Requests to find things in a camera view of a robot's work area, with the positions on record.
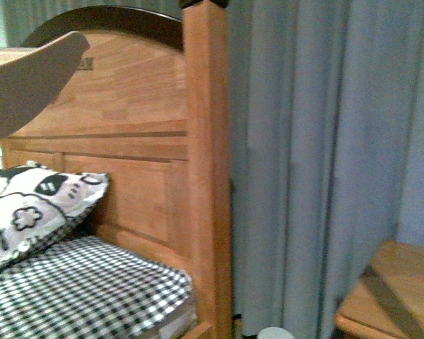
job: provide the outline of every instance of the nightstand top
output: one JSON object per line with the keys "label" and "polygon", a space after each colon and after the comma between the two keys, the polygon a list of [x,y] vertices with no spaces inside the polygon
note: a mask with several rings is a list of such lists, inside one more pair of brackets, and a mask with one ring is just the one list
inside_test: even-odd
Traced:
{"label": "nightstand top", "polygon": [[424,339],[424,248],[384,242],[336,315],[366,339]]}

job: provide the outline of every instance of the checkered bedsheet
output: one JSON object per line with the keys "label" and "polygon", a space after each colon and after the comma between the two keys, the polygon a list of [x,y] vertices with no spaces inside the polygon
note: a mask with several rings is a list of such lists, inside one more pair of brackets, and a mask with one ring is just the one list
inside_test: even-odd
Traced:
{"label": "checkered bedsheet", "polygon": [[135,338],[191,291],[183,271],[82,237],[0,273],[0,338]]}

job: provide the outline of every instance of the wooden headboard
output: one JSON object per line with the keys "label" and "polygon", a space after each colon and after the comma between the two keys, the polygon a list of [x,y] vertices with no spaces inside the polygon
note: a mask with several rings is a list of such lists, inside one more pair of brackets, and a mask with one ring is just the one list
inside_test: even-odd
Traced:
{"label": "wooden headboard", "polygon": [[185,338],[231,338],[224,10],[205,0],[184,9],[182,24],[132,8],[80,8],[25,46],[71,30],[91,48],[58,98],[1,142],[5,166],[109,172],[94,233],[189,272],[201,325]]}

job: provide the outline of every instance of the dark wood trim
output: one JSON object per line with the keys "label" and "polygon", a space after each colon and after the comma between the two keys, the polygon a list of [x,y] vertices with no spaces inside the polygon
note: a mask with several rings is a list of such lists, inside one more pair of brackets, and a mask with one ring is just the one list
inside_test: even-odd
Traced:
{"label": "dark wood trim", "polygon": [[183,50],[180,20],[124,6],[91,6],[60,14],[37,28],[24,41],[22,47],[39,47],[72,30],[127,32]]}
{"label": "dark wood trim", "polygon": [[[184,9],[194,4],[197,4],[203,0],[179,0],[179,7]],[[229,5],[230,0],[211,0],[213,3],[219,5],[220,7],[226,8]]]}

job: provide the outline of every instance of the cartoon print pillow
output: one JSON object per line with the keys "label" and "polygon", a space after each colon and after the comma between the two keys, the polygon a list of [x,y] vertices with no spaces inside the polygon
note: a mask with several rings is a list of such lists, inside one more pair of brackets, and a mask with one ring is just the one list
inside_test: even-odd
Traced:
{"label": "cartoon print pillow", "polygon": [[0,173],[0,269],[72,231],[107,187],[106,173],[60,173],[36,162]]}

